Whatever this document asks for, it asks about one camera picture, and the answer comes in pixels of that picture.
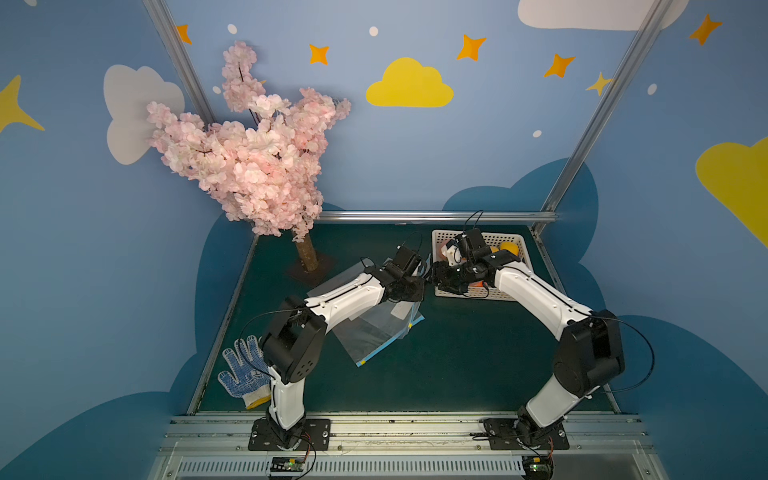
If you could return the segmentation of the clear zip-top bag blue zipper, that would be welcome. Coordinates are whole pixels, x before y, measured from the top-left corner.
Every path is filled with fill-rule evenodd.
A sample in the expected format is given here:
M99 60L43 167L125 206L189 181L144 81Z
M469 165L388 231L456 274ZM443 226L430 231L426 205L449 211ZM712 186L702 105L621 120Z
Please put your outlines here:
M420 307L420 302L395 300L384 293L378 304L341 321L332 333L353 363L362 367L424 320Z

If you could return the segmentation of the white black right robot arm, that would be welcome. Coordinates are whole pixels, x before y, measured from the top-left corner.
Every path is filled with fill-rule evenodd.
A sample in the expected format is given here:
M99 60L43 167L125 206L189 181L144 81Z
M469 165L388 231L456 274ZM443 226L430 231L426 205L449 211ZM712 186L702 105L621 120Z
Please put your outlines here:
M565 415L584 398L625 371L618 319L594 311L541 279L514 253L493 250L473 228L440 247L431 279L455 295L481 282L512 297L533 314L558 341L552 376L518 411L515 432L528 444L561 427Z

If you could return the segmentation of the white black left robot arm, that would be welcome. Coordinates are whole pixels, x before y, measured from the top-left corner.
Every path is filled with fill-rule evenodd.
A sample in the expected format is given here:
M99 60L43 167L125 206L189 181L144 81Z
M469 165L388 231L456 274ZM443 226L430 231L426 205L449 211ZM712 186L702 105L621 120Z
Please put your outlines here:
M388 301L424 298L421 256L400 246L381 266L364 265L350 281L305 299L288 297L260 340L271 377L268 420L281 434L298 436L306 418L305 378L316 368L327 333Z

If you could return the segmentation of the yellow peach back right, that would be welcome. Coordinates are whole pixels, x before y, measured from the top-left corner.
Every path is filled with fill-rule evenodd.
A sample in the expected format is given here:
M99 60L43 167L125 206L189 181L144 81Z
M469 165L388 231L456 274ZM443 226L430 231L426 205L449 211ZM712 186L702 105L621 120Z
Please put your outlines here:
M512 255L517 256L517 257L520 256L520 247L515 242L511 242L511 241L502 242L499 245L499 250L508 251Z

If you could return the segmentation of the white perforated plastic basket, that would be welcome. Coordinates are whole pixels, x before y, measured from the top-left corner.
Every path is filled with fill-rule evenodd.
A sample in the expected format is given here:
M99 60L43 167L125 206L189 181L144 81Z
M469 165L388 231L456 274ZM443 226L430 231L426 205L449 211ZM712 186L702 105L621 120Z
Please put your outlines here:
M433 240L433 257L434 262L444 260L445 258L440 253L442 245L452 240L455 236L459 235L462 231L449 231L449 230L435 230L432 234ZM493 248L495 252L495 258L490 261L493 267L496 268L494 286L490 291L486 291L480 284L473 284L469 288L469 293L466 296L454 295L449 292L438 289L433 284L433 263L427 274L428 280L435 286L435 294L444 297L456 297L456 298L469 298L469 299L488 299L488 300L503 300L513 301L513 290L505 283L500 284L497 281L497 275L503 271L513 268L515 272L523 272L526 274L532 274L529 255L527 247L520 235L516 234L497 234L497 233L483 233L483 237L487 244ZM515 242L520 247L520 256L514 256L510 252L505 250L499 250L499 245L502 242L511 241Z

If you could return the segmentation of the pink blossom artificial tree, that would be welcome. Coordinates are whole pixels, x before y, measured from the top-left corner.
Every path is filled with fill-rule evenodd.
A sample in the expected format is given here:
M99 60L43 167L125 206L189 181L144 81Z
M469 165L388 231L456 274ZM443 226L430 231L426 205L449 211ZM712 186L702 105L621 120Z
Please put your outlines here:
M231 111L250 114L254 126L205 123L151 102L150 145L164 165L220 203L229 220L249 222L258 236L289 234L304 271L315 273L320 260L310 231L323 206L320 158L327 132L349 115L351 104L313 88L302 89L296 103L267 93L252 74L257 54L243 41L223 56L223 97Z

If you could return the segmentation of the white blue dotted work glove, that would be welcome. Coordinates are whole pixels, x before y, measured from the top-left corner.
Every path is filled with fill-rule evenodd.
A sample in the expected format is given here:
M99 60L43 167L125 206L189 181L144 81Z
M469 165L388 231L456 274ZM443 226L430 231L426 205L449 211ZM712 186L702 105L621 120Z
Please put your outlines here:
M228 369L217 379L231 397L241 399L247 410L271 399L271 377L255 336L237 339L233 348L222 352L222 357Z

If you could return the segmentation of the left green circuit board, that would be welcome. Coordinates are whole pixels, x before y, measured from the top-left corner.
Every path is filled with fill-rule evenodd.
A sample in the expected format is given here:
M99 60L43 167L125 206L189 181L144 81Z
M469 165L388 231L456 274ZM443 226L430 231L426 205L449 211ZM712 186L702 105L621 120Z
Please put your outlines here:
M270 461L271 475L300 475L305 471L305 460L296 457L273 457Z

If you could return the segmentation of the aluminium frame rail back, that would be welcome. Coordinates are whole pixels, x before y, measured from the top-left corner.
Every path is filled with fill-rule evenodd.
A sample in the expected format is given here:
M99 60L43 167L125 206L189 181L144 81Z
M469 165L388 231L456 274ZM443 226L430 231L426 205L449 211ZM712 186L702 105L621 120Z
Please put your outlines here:
M335 224L463 224L471 218L464 211L323 211L318 223ZM557 220L554 212L484 212L480 216L483 224L534 224L553 223Z

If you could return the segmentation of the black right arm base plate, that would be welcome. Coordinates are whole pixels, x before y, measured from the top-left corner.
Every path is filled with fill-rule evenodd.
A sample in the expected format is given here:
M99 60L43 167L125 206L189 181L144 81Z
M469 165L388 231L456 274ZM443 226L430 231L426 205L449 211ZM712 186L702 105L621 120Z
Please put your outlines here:
M560 419L547 427L533 420L512 417L485 418L481 422L483 436L492 450L569 450L570 443Z

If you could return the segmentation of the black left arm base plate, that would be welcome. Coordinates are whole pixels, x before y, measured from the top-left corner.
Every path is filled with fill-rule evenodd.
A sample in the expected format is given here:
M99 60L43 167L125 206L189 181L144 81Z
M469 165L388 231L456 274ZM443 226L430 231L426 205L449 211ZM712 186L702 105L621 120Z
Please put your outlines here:
M270 416L266 416L253 423L247 448L249 451L327 451L331 425L330 419L309 418L284 430Z

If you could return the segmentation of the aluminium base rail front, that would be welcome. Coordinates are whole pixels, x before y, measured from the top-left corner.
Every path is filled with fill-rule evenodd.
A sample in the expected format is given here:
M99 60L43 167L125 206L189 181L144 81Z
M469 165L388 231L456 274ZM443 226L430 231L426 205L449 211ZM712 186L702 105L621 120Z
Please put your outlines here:
M327 451L249 451L257 414L172 419L151 479L523 479L522 458L548 457L552 479L665 479L668 474L635 415L572 413L569 450L492 450L485 418L510 412L342 412L330 419ZM271 475L273 457L305 460L300 475Z

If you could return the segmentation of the aluminium frame post right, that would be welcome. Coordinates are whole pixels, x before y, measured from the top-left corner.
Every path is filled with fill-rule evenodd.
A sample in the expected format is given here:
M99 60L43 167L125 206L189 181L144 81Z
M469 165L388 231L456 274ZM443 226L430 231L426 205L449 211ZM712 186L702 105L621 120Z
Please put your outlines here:
M558 206L585 163L602 131L607 126L623 94L663 30L662 24L673 4L672 0L656 0L650 5L647 15L640 24L640 28L614 72L614 81L609 86L608 92L598 102L575 149L565 163L541 207L540 213L542 215L547 214L549 219L537 221L531 227L532 235L535 239L540 240L546 227L556 221Z

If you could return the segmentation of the aluminium frame post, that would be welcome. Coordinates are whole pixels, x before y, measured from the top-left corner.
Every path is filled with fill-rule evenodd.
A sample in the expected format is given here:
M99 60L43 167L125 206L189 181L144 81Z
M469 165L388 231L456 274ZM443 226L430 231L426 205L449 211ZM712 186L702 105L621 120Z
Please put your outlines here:
M142 3L166 48L195 112L205 123L215 122L211 105L166 2L163 0L143 0Z
M537 221L531 227L532 235L535 239L540 240L546 227L556 221L558 206L585 163L602 131L607 126L623 94L663 30L662 24L673 4L672 0L656 0L650 5L647 15L640 24L640 28L614 72L614 81L609 86L608 92L598 102L575 149L565 163L541 207L540 213L542 215L547 214L549 219Z

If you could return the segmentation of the aluminium frame post left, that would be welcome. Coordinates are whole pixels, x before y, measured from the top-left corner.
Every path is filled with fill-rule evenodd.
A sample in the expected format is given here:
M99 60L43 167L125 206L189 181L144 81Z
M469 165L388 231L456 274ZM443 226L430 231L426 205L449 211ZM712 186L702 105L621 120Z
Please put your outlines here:
M205 123L215 122L211 105L166 2L163 0L143 0L142 3L166 48L195 112Z

